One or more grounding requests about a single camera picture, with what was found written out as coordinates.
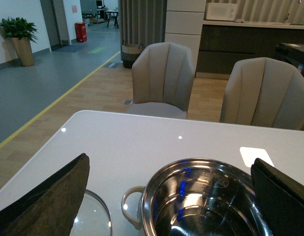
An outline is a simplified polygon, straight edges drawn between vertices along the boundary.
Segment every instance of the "upholstered dining chair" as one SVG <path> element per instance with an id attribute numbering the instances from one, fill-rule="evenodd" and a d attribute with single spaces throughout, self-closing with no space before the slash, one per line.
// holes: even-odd
<path id="1" fill-rule="evenodd" d="M 194 77 L 188 47 L 147 46 L 132 66 L 133 104 L 126 113 L 186 119 Z"/>
<path id="2" fill-rule="evenodd" d="M 220 122 L 304 130 L 304 77 L 294 66 L 270 58 L 236 62 Z"/>

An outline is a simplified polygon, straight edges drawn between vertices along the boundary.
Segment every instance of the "pot handle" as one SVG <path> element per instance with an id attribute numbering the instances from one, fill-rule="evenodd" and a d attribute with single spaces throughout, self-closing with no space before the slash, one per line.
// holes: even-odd
<path id="1" fill-rule="evenodd" d="M 129 190 L 127 190 L 127 192 L 124 194 L 124 196 L 122 197 L 122 214 L 124 215 L 124 217 L 127 219 L 127 221 L 129 221 L 136 230 L 140 230 L 142 228 L 141 222 L 139 219 L 136 219 L 134 217 L 132 217 L 131 215 L 129 215 L 127 213 L 127 211 L 123 208 L 124 204 L 126 203 L 127 198 L 133 194 L 133 193 L 143 193 L 145 187 L 144 186 L 136 186 L 136 187 L 132 187 Z"/>

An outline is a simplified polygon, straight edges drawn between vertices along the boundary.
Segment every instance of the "green leaves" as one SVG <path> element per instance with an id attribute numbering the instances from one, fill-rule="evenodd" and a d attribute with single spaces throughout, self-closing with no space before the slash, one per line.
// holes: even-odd
<path id="1" fill-rule="evenodd" d="M 20 17 L 15 19 L 8 17 L 8 19 L 2 19 L 0 22 L 0 28 L 2 29 L 5 38 L 17 37 L 21 39 L 25 37 L 33 42 L 37 39 L 34 35 L 34 33 L 37 32 L 35 27 L 36 25 L 34 25 L 34 23 L 29 23 Z"/>

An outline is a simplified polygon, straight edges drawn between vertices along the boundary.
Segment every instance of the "computer monitor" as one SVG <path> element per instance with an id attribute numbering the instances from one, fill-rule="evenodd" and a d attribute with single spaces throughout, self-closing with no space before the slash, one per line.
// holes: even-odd
<path id="1" fill-rule="evenodd" d="M 96 0 L 96 6 L 97 6 L 97 8 L 103 8 L 104 0 Z"/>

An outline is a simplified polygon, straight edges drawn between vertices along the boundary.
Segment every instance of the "wooden floor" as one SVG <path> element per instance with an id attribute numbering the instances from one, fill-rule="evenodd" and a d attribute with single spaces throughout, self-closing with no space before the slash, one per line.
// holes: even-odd
<path id="1" fill-rule="evenodd" d="M 188 119 L 219 121 L 226 80 L 195 78 Z M 0 188 L 77 111 L 125 112 L 132 100 L 131 70 L 100 68 L 0 149 Z"/>

